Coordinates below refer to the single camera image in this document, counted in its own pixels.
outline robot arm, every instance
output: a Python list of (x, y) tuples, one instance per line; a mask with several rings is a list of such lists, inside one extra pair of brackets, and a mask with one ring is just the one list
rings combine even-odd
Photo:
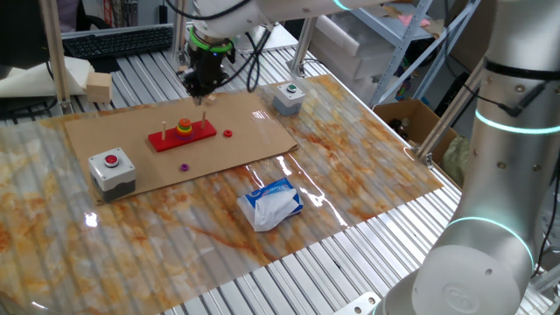
[(374, 315), (517, 312), (537, 268), (539, 210), (560, 147), (558, 17), (557, 0), (498, 1), (480, 86), (493, 102), (478, 102), (457, 212)]
[[(297, 18), (317, 17), (389, 0), (250, 0), (233, 12), (216, 19), (194, 22), (187, 44), (190, 68), (181, 73), (189, 94), (199, 100), (223, 85), (228, 76), (221, 62), (235, 62), (230, 38), (259, 25)], [(199, 14), (209, 17), (239, 4), (239, 0), (199, 0)]]

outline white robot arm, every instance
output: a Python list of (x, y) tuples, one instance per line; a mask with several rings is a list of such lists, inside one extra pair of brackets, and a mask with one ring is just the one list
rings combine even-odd
[(171, 0), (166, 1), (179, 14), (195, 20), (187, 45), (191, 65), (179, 77), (200, 103), (202, 97), (229, 80), (221, 70), (221, 62), (224, 58), (235, 62), (232, 37), (262, 24), (317, 17), (389, 0), (201, 0), (197, 2), (200, 15), (196, 17), (180, 12)]

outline cardboard sheet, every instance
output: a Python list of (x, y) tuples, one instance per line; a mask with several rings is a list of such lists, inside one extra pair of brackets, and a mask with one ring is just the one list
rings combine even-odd
[[(66, 123), (74, 152), (81, 170), (89, 179), (88, 158), (121, 147), (136, 167), (138, 194), (195, 179), (213, 172), (272, 157), (295, 150), (298, 145), (277, 119), (262, 105), (262, 99), (248, 93), (221, 94), (212, 104), (196, 107), (192, 99), (167, 102), (157, 108), (77, 120)], [(167, 128), (183, 117), (196, 122), (206, 119), (218, 131), (217, 136), (157, 153), (148, 135)], [(224, 130), (232, 130), (230, 138)], [(187, 163), (189, 171), (181, 171)], [(97, 204), (101, 196), (90, 180), (89, 191)]]

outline wooden block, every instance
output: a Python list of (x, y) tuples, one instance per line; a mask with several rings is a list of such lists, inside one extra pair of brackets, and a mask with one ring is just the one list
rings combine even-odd
[(90, 73), (87, 77), (87, 101), (111, 103), (113, 98), (113, 81), (110, 73)]

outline green button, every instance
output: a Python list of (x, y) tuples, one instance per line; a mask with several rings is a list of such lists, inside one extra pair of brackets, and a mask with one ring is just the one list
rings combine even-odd
[(296, 93), (296, 91), (298, 91), (298, 87), (296, 87), (296, 86), (293, 85), (293, 84), (290, 84), (290, 85), (288, 86), (287, 90), (288, 90), (288, 92), (290, 92), (290, 93)]

